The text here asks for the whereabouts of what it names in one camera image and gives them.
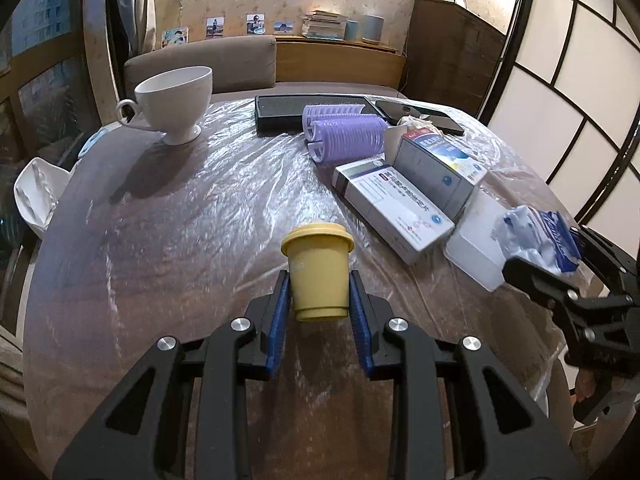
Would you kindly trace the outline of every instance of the yellow cup lid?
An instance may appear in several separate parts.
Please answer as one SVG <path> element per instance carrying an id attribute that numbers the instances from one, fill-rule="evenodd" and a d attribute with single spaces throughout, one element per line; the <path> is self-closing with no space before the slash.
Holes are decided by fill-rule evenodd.
<path id="1" fill-rule="evenodd" d="M 287 256 L 287 246 L 293 240 L 311 235 L 329 235 L 344 238 L 349 246 L 349 252 L 353 251 L 353 237 L 343 226 L 340 224 L 333 224 L 331 222 L 312 222 L 311 224 L 301 225 L 300 227 L 292 229 L 289 234 L 284 237 L 280 246 L 282 254 Z"/>

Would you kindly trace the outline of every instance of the stack of books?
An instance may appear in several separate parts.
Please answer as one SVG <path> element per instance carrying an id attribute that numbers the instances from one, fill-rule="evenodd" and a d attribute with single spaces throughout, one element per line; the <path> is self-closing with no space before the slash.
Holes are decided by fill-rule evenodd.
<path id="1" fill-rule="evenodd" d="M 303 20 L 302 35 L 305 38 L 342 40 L 346 25 L 346 16 L 327 10 L 314 10 L 307 14 Z"/>

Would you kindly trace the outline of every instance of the person's hand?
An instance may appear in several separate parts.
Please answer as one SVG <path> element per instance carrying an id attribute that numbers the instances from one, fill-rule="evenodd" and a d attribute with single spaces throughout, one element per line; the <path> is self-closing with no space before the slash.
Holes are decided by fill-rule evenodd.
<path id="1" fill-rule="evenodd" d="M 578 370 L 575 378 L 575 400 L 582 402 L 591 397 L 596 391 L 596 379 L 593 372 L 588 370 Z"/>

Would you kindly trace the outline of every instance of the round table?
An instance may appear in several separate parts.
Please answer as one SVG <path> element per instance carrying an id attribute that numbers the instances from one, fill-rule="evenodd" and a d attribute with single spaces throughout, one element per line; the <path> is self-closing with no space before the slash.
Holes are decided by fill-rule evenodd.
<path id="1" fill-rule="evenodd" d="M 491 131 L 437 108 L 466 129 L 453 141 L 490 170 L 484 190 L 505 206 L 564 212 Z M 256 136 L 253 100 L 211 105 L 200 124 L 183 146 L 165 146 L 157 132 L 110 132 L 58 203 L 24 333 L 27 407 L 47 472 L 159 337 L 202 338 L 270 293 L 287 268 L 280 241 L 309 221 L 353 234 L 351 268 L 395 314 L 448 341 L 477 335 L 526 387 L 545 387 L 564 345 L 545 310 L 507 286 L 488 293 L 441 248 L 404 265 L 333 193 L 302 135 Z M 390 384 L 360 370 L 348 320 L 291 321 L 278 377 L 248 386 L 255 479 L 385 478 L 391 397 Z"/>

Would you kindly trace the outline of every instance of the couch backrest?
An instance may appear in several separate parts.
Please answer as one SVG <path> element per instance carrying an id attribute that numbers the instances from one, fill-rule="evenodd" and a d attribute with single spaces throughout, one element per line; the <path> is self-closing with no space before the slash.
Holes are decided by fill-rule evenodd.
<path id="1" fill-rule="evenodd" d="M 183 66 L 210 66 L 213 93 L 273 88 L 276 40 L 273 36 L 232 36 L 168 46 L 124 64 L 127 97 L 145 79 Z"/>

